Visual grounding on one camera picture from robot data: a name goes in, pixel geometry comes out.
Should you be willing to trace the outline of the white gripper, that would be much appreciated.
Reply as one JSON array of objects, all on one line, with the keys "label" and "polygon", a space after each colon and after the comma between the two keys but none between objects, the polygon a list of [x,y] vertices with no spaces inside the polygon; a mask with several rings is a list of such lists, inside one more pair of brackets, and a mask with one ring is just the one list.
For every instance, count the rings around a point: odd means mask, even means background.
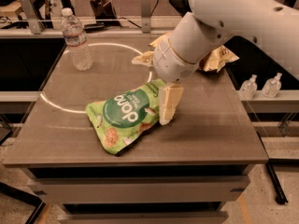
[{"label": "white gripper", "polygon": [[175,115],[178,103],[184,91],[182,82],[198,68],[199,63],[187,63],[172,50],[168,36],[164,36],[154,52],[146,51],[132,59],[132,64],[153,66],[158,77],[168,82],[159,89],[159,121],[168,124]]}]

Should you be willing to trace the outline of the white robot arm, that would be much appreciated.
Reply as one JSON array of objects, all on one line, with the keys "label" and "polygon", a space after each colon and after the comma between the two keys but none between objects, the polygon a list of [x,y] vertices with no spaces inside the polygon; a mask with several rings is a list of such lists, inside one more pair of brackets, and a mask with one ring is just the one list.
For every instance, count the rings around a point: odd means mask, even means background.
[{"label": "white robot arm", "polygon": [[159,90],[159,118],[174,117],[181,82],[213,49],[238,35],[299,78],[299,11],[275,0],[188,0],[176,28],[154,41],[149,66],[166,86]]}]

